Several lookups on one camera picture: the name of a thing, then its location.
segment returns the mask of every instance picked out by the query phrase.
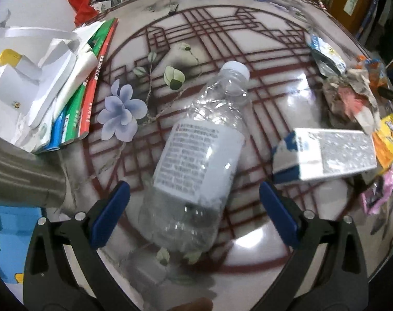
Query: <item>table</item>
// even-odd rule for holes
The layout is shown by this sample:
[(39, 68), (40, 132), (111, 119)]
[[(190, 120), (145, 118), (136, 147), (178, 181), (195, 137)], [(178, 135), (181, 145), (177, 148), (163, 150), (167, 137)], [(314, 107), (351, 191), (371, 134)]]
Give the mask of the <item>table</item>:
[[(132, 0), (104, 15), (117, 17), (119, 24), (99, 79), (90, 135), (62, 150), (76, 205), (66, 209), (88, 210), (119, 180), (127, 181), (132, 189), (130, 203), (102, 250), (145, 305), (166, 310), (205, 296), (214, 300), (215, 310), (249, 310), (290, 256), (258, 200), (258, 186), (272, 172), (271, 149), (294, 127), (328, 126), (317, 66), (305, 44), (307, 29), (315, 28), (347, 64), (354, 55), (367, 53), (311, 0), (178, 0), (176, 14), (169, 16), (168, 11), (169, 0)], [(137, 76), (135, 67), (136, 73), (137, 67), (150, 68), (150, 53), (156, 53), (151, 78)], [(253, 112), (247, 118), (251, 136), (212, 250), (195, 265), (173, 254), (163, 266), (156, 260), (159, 249), (135, 229), (144, 189), (172, 125), (229, 60), (238, 60), (251, 71)], [(167, 65), (184, 73), (182, 89), (166, 86)], [(115, 80), (120, 80), (120, 86), (132, 85), (133, 98), (142, 100), (151, 83), (149, 113), (163, 111), (158, 120), (140, 126), (130, 143), (116, 137), (101, 139), (103, 125), (97, 116)], [(164, 110), (181, 90), (181, 97)], [(335, 179), (286, 186), (283, 193), (321, 218), (351, 214), (371, 275), (393, 244), (393, 212), (384, 240), (382, 232), (371, 236), (376, 216), (362, 216), (351, 200), (351, 190), (347, 181)], [(316, 258), (323, 253), (324, 247)], [(310, 288), (318, 266), (314, 261), (299, 293)]]

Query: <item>blue gripper pad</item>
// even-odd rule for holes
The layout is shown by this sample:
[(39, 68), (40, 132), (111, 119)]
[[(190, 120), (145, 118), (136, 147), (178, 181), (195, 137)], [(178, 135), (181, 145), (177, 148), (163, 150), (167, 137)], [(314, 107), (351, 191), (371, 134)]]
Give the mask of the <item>blue gripper pad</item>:
[(129, 200), (130, 186), (127, 182), (120, 181), (108, 198), (107, 205), (91, 227), (90, 246), (93, 249), (98, 249), (106, 245)]
[(260, 185), (259, 193), (260, 201), (273, 221), (284, 244), (296, 249), (299, 245), (297, 233), (299, 226), (296, 221), (267, 182), (263, 182)]

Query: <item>plastic bottle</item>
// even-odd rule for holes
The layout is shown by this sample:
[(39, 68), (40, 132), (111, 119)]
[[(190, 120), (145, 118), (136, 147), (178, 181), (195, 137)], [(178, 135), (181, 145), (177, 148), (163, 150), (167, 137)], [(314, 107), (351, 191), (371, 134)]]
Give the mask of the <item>plastic bottle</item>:
[(172, 128), (145, 194), (139, 229), (169, 251), (208, 251), (243, 147), (249, 70), (224, 64)]

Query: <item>red book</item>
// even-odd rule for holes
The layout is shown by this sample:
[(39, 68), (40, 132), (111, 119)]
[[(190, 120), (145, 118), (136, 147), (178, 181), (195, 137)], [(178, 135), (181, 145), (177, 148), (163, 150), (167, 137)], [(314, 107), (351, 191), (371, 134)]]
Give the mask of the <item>red book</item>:
[(86, 86), (86, 92), (84, 94), (83, 103), (81, 105), (81, 116), (80, 116), (80, 124), (78, 131), (78, 139), (84, 139), (90, 133), (90, 117), (91, 117), (91, 109), (93, 108), (94, 94), (95, 88), (97, 86), (98, 76), (100, 75), (100, 70), (102, 66), (102, 62), (104, 61), (104, 57), (108, 51), (108, 47), (113, 38), (115, 29), (117, 27), (118, 20), (115, 19), (113, 25), (110, 28), (110, 31), (107, 34), (106, 40), (104, 41), (100, 52), (98, 54), (98, 66), (95, 70), (94, 75), (91, 75), (88, 80)]

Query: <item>gray cylinder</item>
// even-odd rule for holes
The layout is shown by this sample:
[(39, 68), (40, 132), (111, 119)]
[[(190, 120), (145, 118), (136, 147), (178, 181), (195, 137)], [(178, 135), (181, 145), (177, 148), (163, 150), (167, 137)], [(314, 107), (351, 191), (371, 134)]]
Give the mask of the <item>gray cylinder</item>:
[(37, 156), (0, 138), (0, 205), (60, 207), (65, 194), (57, 153)]

